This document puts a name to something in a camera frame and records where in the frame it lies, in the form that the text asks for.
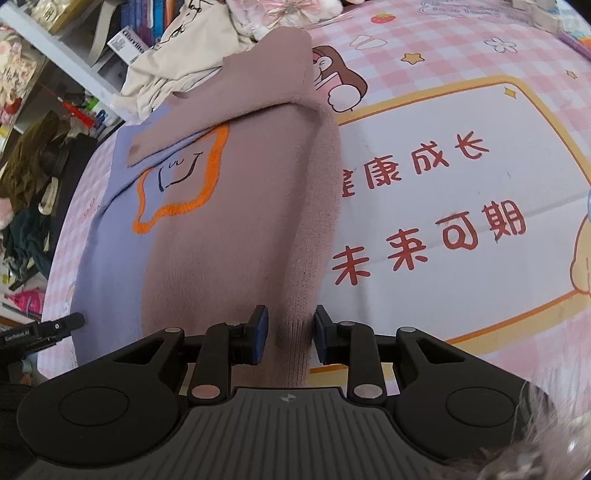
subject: star print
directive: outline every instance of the star print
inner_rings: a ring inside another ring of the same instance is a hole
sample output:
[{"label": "star print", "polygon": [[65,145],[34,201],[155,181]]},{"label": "star print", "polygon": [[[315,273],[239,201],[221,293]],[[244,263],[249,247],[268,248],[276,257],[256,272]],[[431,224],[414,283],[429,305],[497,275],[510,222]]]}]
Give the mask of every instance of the star print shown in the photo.
[{"label": "star print", "polygon": [[420,61],[425,61],[425,59],[421,57],[420,53],[405,53],[400,61],[407,61],[410,65],[414,65]]}]

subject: yellow border frame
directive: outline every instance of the yellow border frame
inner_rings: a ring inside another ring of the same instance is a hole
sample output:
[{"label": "yellow border frame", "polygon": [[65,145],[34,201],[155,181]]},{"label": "yellow border frame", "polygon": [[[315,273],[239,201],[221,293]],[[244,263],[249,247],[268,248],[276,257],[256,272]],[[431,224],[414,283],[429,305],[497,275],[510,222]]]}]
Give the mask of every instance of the yellow border frame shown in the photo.
[{"label": "yellow border frame", "polygon": [[[377,115],[401,106],[410,105],[412,103],[422,102],[424,100],[449,95],[451,93],[465,92],[467,90],[503,84],[513,85],[513,87],[517,88],[536,107],[556,132],[558,137],[560,137],[563,144],[581,169],[587,182],[591,185],[591,164],[589,164],[579,146],[572,139],[560,120],[558,120],[558,117],[550,111],[533,90],[522,80],[514,77],[496,75],[474,80],[464,80],[462,82],[421,90],[419,92],[409,93],[408,95],[359,108],[352,112],[342,113],[337,116],[337,121],[340,126],[347,125],[356,122],[357,120]],[[534,308],[533,310],[504,320],[503,322],[490,325],[486,328],[451,338],[447,340],[447,342],[472,354],[484,355],[501,349],[509,343],[552,328],[566,319],[582,312],[583,309],[589,305],[591,305],[589,295],[582,294],[573,289],[573,291]],[[343,376],[343,370],[346,370],[344,365],[329,365],[328,367],[312,368],[310,369],[310,373],[313,374],[313,378],[309,378],[309,383],[318,386],[321,384],[326,385],[327,382],[340,385],[343,379],[346,382],[346,375]],[[386,368],[386,380],[394,379],[391,370],[391,368]]]}]

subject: white shelf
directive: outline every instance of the white shelf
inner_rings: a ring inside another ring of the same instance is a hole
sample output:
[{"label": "white shelf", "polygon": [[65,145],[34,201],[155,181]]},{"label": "white shelf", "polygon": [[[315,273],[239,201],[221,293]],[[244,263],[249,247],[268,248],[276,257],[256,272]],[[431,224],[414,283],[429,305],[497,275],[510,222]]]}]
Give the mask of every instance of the white shelf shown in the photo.
[{"label": "white shelf", "polygon": [[[0,21],[7,23],[18,31],[31,45],[101,102],[106,105],[111,104],[112,96],[119,91],[121,86],[115,87],[110,84],[99,72],[86,63],[86,58],[81,57],[81,55],[85,54],[84,50],[76,48],[70,42],[70,39],[73,36],[75,37],[75,34],[67,35],[69,38],[64,38],[66,43],[62,42],[57,37],[46,32],[11,1],[0,7]],[[114,111],[123,120],[129,120],[129,114],[125,111]]]}]

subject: red chinese characters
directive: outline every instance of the red chinese characters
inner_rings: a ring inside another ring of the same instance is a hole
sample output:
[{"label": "red chinese characters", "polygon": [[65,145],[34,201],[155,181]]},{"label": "red chinese characters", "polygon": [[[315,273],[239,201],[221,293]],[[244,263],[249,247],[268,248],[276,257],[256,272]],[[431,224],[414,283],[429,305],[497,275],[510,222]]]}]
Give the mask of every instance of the red chinese characters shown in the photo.
[{"label": "red chinese characters", "polygon": [[351,180],[352,176],[353,170],[343,169],[343,198],[355,195],[355,192],[351,191],[355,187],[353,180]]},{"label": "red chinese characters", "polygon": [[406,262],[406,266],[409,270],[414,270],[414,261],[426,262],[428,260],[424,255],[414,255],[417,252],[425,250],[426,247],[419,239],[411,237],[407,238],[407,235],[418,233],[418,228],[411,228],[410,230],[398,229],[398,233],[389,236],[386,241],[390,242],[390,245],[396,249],[401,249],[400,252],[390,255],[388,258],[396,258],[394,264],[394,271],[398,270],[403,263]]},{"label": "red chinese characters", "polygon": [[370,190],[382,185],[390,185],[393,181],[402,180],[398,171],[398,164],[393,161],[386,161],[389,158],[392,158],[392,155],[375,157],[371,162],[364,165],[365,176]]},{"label": "red chinese characters", "polygon": [[340,275],[339,278],[336,279],[335,285],[338,285],[339,283],[341,283],[345,277],[348,275],[349,279],[351,281],[351,285],[355,286],[357,285],[358,281],[357,281],[357,277],[369,277],[371,274],[365,270],[357,270],[356,266],[362,263],[366,263],[369,262],[369,257],[362,257],[362,258],[357,258],[354,259],[353,256],[356,253],[362,252],[363,250],[365,250],[365,247],[355,247],[355,248],[350,248],[348,245],[345,246],[345,251],[341,252],[339,254],[336,254],[333,259],[336,260],[338,258],[343,258],[345,257],[345,263],[341,263],[340,265],[337,265],[335,267],[333,267],[333,270],[343,270]]},{"label": "red chinese characters", "polygon": [[[449,217],[442,218],[441,220],[435,222],[435,225],[441,225],[442,223],[448,223],[454,220],[462,221],[463,226],[453,223],[443,229],[443,244],[446,247],[448,247],[449,250],[455,250],[456,248],[474,250],[478,246],[478,234],[476,233],[476,229],[468,219],[469,213],[470,212],[456,213],[454,215],[450,215]],[[468,233],[470,234],[469,242],[466,241],[467,235],[465,229],[467,229]],[[452,231],[454,231],[457,234],[457,239],[451,239],[450,233]]]},{"label": "red chinese characters", "polygon": [[491,202],[485,205],[482,213],[486,215],[491,232],[495,233],[495,242],[503,235],[523,235],[525,233],[525,218],[513,200],[505,200],[498,205]]},{"label": "red chinese characters", "polygon": [[443,150],[439,152],[435,150],[437,144],[431,140],[429,145],[425,145],[421,143],[421,148],[411,152],[411,156],[414,162],[414,170],[417,172],[418,175],[423,173],[424,171],[429,171],[431,168],[437,167],[439,164],[442,164],[446,167],[449,167],[449,163],[443,158]]},{"label": "red chinese characters", "polygon": [[[482,139],[475,138],[474,140],[471,140],[472,135],[474,135],[474,132],[470,132],[464,138],[462,138],[462,137],[460,137],[460,135],[458,135],[457,136],[457,145],[455,146],[455,148],[459,148],[466,158],[469,158],[471,160],[478,160],[482,156],[482,152],[490,152],[490,150],[488,148],[484,148],[484,147],[477,145],[482,142]],[[476,153],[475,155],[471,155],[468,152],[468,149],[470,149],[471,151],[475,150],[478,153]]]}]

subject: pink plastic bag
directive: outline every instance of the pink plastic bag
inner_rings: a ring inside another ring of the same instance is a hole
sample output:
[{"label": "pink plastic bag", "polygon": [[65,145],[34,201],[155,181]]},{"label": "pink plastic bag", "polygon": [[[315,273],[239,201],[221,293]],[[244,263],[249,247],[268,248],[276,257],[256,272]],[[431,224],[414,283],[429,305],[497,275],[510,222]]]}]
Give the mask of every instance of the pink plastic bag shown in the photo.
[{"label": "pink plastic bag", "polygon": [[35,288],[34,290],[24,290],[20,293],[7,295],[7,297],[12,300],[22,312],[38,313],[39,315],[43,312],[45,292],[39,288]]}]

